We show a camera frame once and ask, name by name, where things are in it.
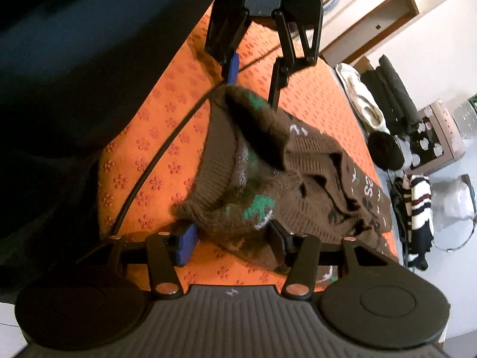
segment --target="red flower pattern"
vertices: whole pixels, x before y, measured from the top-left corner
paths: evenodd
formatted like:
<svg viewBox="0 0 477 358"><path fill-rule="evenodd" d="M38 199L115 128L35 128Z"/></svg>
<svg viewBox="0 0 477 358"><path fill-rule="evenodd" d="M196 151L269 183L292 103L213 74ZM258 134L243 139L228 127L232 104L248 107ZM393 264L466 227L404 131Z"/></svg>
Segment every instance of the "red flower pattern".
<svg viewBox="0 0 477 358"><path fill-rule="evenodd" d="M148 151L149 150L149 145L151 143L145 139L145 137L141 137L140 139L136 140L137 144L137 149L140 151Z"/></svg>
<svg viewBox="0 0 477 358"><path fill-rule="evenodd" d="M141 228L143 230L151 230L152 229L152 223L154 222L154 219L149 218L147 214L144 214L142 218L138 219L139 223L141 224Z"/></svg>
<svg viewBox="0 0 477 358"><path fill-rule="evenodd" d="M200 134L203 134L206 131L206 128L202 124L194 124L194 129Z"/></svg>
<svg viewBox="0 0 477 358"><path fill-rule="evenodd" d="M161 87L157 84L151 91L151 94L154 98L159 99L162 96Z"/></svg>
<svg viewBox="0 0 477 358"><path fill-rule="evenodd" d="M106 225L108 229L110 229L111 226L113 226L113 223L114 223L114 219L111 218L109 215L106 218L104 218L104 224Z"/></svg>
<svg viewBox="0 0 477 358"><path fill-rule="evenodd" d="M230 271L225 267L221 267L219 269L219 271L217 272L217 274L220 276L220 278L223 280L223 279L227 279L228 278L228 275L229 275Z"/></svg>
<svg viewBox="0 0 477 358"><path fill-rule="evenodd" d="M277 287L277 291L281 292L281 290L283 289L283 281L276 282L275 286Z"/></svg>
<svg viewBox="0 0 477 358"><path fill-rule="evenodd" d="M168 91L168 92L175 92L177 87L176 85L171 82L171 81L167 81L164 85L164 88Z"/></svg>
<svg viewBox="0 0 477 358"><path fill-rule="evenodd" d="M176 106L170 102L165 106L165 109L168 111L168 113L174 113L176 111Z"/></svg>
<svg viewBox="0 0 477 358"><path fill-rule="evenodd" d="M168 153L170 155L179 155L180 154L180 148L176 144L171 144L170 147L168 148Z"/></svg>
<svg viewBox="0 0 477 358"><path fill-rule="evenodd" d="M127 136L130 130L131 130L131 124L126 125L126 127L123 129L124 135Z"/></svg>
<svg viewBox="0 0 477 358"><path fill-rule="evenodd" d="M137 112L140 120L149 121L149 117L151 116L151 112L147 109L147 107L143 106Z"/></svg>
<svg viewBox="0 0 477 358"><path fill-rule="evenodd" d="M156 128L149 129L149 134L154 140L159 137L159 131Z"/></svg>
<svg viewBox="0 0 477 358"><path fill-rule="evenodd" d="M195 100L198 100L201 97L200 93L197 90L190 90L189 94Z"/></svg>
<svg viewBox="0 0 477 358"><path fill-rule="evenodd" d="M149 165L144 158L141 158L141 160L136 160L135 164L137 165L137 172L144 172Z"/></svg>
<svg viewBox="0 0 477 358"><path fill-rule="evenodd" d="M247 264L247 270L250 273L255 273L257 271L257 267L252 264Z"/></svg>
<svg viewBox="0 0 477 358"><path fill-rule="evenodd" d="M183 277L185 284L189 286L190 284L194 284L197 279L197 274L192 272L187 272L187 274Z"/></svg>
<svg viewBox="0 0 477 358"><path fill-rule="evenodd" d="M117 178L113 179L113 184L115 189L125 189L127 183L127 178L123 177L121 174Z"/></svg>
<svg viewBox="0 0 477 358"><path fill-rule="evenodd" d="M194 179L188 178L187 180L184 181L185 189L187 192L190 192L192 189L192 186L194 185Z"/></svg>
<svg viewBox="0 0 477 358"><path fill-rule="evenodd" d="M113 204L113 196L106 192L106 194L104 194L104 197L103 199L101 199L101 201L103 201L103 206L104 207L110 207L111 204Z"/></svg>
<svg viewBox="0 0 477 358"><path fill-rule="evenodd" d="M190 137L187 133L181 133L179 135L179 140L182 144L188 144L190 143Z"/></svg>
<svg viewBox="0 0 477 358"><path fill-rule="evenodd" d="M215 258L221 260L225 257L225 252L222 249L214 249L212 254L215 254Z"/></svg>
<svg viewBox="0 0 477 358"><path fill-rule="evenodd" d="M149 184L151 185L151 190L160 191L161 187L164 185L164 182L154 176L152 179L149 180Z"/></svg>
<svg viewBox="0 0 477 358"><path fill-rule="evenodd" d="M177 121L174 120L174 118L168 118L165 121L165 124L168 126L168 128L175 128L177 126Z"/></svg>
<svg viewBox="0 0 477 358"><path fill-rule="evenodd" d="M175 161L172 162L172 164L169 164L169 170L171 171L172 174L180 174L182 170L182 166L179 163L176 163Z"/></svg>
<svg viewBox="0 0 477 358"><path fill-rule="evenodd" d="M113 169L115 163L114 161L108 160L103 164L104 172L109 172Z"/></svg>
<svg viewBox="0 0 477 358"><path fill-rule="evenodd" d="M205 75L196 75L196 78L201 82L207 81L207 77Z"/></svg>
<svg viewBox="0 0 477 358"><path fill-rule="evenodd" d="M106 148L104 149L105 152L111 153L113 150L116 148L116 143L114 141L111 141Z"/></svg>
<svg viewBox="0 0 477 358"><path fill-rule="evenodd" d="M263 283L263 284L266 284L268 283L268 278L269 278L269 273L267 271L264 271L262 273L262 276L260 276L260 281Z"/></svg>
<svg viewBox="0 0 477 358"><path fill-rule="evenodd" d="M180 94L179 98L177 99L180 104L186 104L187 103L187 97L184 94Z"/></svg>
<svg viewBox="0 0 477 358"><path fill-rule="evenodd" d="M149 206L149 195L143 191L138 192L135 199L140 206Z"/></svg>
<svg viewBox="0 0 477 358"><path fill-rule="evenodd" d="M171 196L171 201L175 205L180 205L184 201L184 197L180 193L176 193L175 195Z"/></svg>

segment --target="knit hat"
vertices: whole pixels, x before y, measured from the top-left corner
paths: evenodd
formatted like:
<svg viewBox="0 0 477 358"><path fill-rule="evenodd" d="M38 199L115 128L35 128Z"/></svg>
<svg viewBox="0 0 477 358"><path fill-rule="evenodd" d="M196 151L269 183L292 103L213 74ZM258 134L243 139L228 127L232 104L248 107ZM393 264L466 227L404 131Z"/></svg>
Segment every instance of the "knit hat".
<svg viewBox="0 0 477 358"><path fill-rule="evenodd" d="M176 207L201 234L273 270L266 242L273 218L325 243L355 236L390 255L390 202L338 142L238 86L209 98L210 122L194 187Z"/></svg>
<svg viewBox="0 0 477 358"><path fill-rule="evenodd" d="M404 165L401 148L387 133L371 133L368 138L368 150L373 162L382 170L397 171Z"/></svg>

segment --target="orange patterned cloth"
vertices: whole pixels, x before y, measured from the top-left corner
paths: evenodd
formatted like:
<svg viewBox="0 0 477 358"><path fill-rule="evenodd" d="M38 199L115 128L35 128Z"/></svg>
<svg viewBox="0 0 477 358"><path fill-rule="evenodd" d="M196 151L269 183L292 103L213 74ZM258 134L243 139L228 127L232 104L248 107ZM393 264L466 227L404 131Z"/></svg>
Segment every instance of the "orange patterned cloth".
<svg viewBox="0 0 477 358"><path fill-rule="evenodd" d="M221 81L220 67L206 54L206 14L177 52L133 120L104 149L99 173L99 222L102 236L107 235L132 187L159 147L181 122L199 98ZM241 66L279 44L275 32L252 24L240 43ZM280 50L238 75L238 85L268 96L271 70ZM280 107L325 132L342 145L350 157L374 181L374 170L366 143L347 99L323 61L292 75L282 90ZM120 235L129 241L141 241L174 221L170 208L183 200L191 189L207 135L209 103L200 108L167 152L159 160L131 205ZM391 232L385 234L396 255ZM191 283L221 285L275 284L280 290L285 277L232 256L212 243L199 242L189 264L176 268L183 288ZM131 265L128 278L148 290L147 269Z"/></svg>

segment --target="black white striped fabric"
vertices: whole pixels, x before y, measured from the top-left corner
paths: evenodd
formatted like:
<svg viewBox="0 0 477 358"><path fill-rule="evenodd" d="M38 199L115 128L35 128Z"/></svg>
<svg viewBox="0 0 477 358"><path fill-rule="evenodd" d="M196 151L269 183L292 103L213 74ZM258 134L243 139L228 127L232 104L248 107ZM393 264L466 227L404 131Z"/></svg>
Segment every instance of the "black white striped fabric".
<svg viewBox="0 0 477 358"><path fill-rule="evenodd" d="M431 212L431 183L422 175L404 176L403 198L407 212L408 266L414 266L431 250L434 226Z"/></svg>

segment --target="gray fabric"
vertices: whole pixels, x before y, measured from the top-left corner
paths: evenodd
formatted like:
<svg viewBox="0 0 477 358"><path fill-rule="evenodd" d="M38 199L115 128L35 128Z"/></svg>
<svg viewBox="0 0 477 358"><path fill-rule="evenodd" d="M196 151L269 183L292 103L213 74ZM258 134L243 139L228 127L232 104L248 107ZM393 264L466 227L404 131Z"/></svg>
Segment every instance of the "gray fabric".
<svg viewBox="0 0 477 358"><path fill-rule="evenodd" d="M403 125L405 125L404 111L402 110L402 106L400 102L398 101L397 97L394 95L393 90L389 86L389 83L386 79L386 75L384 71L382 70L381 66L376 67L376 75L378 76L381 82L381 85L385 90L387 103L391 107L391 112L393 113L393 119L395 118L397 122L399 123L400 127L402 127Z"/></svg>
<svg viewBox="0 0 477 358"><path fill-rule="evenodd" d="M422 122L422 118L417 114L416 106L407 93L401 78L399 78L387 56L383 55L379 58L379 65L404 113L407 134L416 131L419 123Z"/></svg>

